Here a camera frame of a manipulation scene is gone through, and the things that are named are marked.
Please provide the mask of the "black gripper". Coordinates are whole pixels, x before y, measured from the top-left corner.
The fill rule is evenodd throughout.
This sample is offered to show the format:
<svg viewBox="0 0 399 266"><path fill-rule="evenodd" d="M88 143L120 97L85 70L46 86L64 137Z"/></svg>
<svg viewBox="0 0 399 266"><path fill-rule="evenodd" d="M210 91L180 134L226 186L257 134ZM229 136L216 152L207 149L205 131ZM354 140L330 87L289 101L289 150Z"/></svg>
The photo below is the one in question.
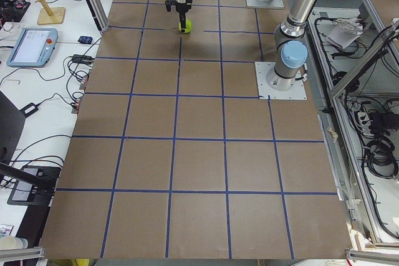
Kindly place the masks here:
<svg viewBox="0 0 399 266"><path fill-rule="evenodd" d="M168 12L171 12L171 7L174 6L179 13L179 29L180 32L185 33L187 30L186 14L191 9L191 4L185 0L165 0L165 7Z"/></svg>

